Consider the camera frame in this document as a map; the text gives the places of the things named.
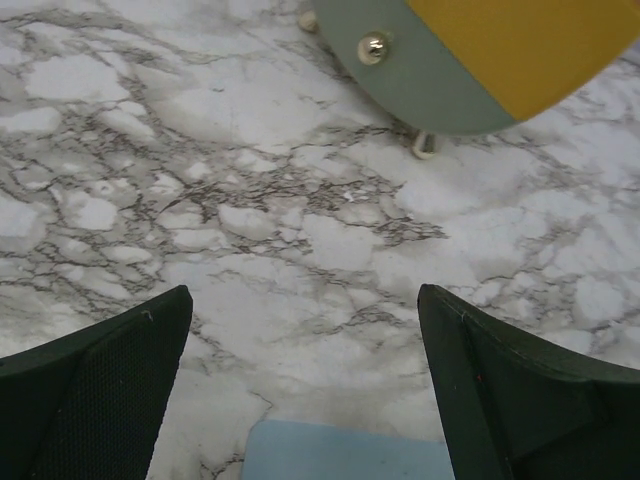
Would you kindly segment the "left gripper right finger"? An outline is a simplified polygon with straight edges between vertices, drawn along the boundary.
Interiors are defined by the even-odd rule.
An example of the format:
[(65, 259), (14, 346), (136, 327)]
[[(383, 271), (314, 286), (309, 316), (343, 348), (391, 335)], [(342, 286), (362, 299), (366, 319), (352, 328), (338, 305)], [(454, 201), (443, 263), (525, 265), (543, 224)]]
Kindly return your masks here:
[(639, 373), (494, 318), (444, 288), (417, 299), (458, 479), (636, 479)]

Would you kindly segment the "light blue cleaning cloth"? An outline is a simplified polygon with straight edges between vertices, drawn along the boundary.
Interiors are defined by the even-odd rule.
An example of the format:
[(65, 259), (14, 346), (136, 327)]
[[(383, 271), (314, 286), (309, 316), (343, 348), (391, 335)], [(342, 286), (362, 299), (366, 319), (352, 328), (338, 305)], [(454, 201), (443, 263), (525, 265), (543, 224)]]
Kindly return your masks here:
[(264, 420), (250, 431), (242, 480), (452, 480), (445, 444), (328, 425)]

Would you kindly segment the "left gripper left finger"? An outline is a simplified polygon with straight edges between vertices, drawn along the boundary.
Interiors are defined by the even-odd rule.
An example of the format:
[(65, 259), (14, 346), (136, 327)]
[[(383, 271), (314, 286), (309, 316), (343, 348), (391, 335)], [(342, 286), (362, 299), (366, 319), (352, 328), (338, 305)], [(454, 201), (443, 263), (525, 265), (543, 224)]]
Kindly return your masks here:
[(2, 478), (145, 478), (192, 312), (181, 285), (2, 358)]

